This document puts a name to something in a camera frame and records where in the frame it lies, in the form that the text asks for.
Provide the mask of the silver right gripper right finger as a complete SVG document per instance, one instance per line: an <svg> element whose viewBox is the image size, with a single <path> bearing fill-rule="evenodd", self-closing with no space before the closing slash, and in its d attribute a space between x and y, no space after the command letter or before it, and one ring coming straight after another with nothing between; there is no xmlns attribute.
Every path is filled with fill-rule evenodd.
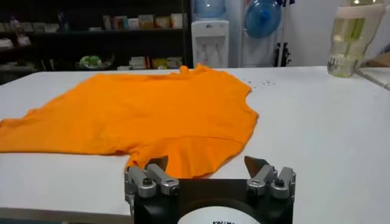
<svg viewBox="0 0 390 224"><path fill-rule="evenodd" d="M290 167L283 167L278 172L265 159L244 157L244 163L249 172L247 192L255 197L265 193L278 200L295 199L296 173Z"/></svg>

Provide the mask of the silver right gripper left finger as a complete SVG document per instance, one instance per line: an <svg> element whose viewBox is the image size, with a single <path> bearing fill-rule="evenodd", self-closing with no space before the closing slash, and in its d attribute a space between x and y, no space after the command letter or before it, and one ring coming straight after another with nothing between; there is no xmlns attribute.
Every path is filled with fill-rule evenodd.
<svg viewBox="0 0 390 224"><path fill-rule="evenodd" d="M144 169L130 166L124 172L125 201L132 203L137 195L141 198L152 198L162 194L175 196L179 193L179 180L169 176L165 171L168 156L152 158Z"/></svg>

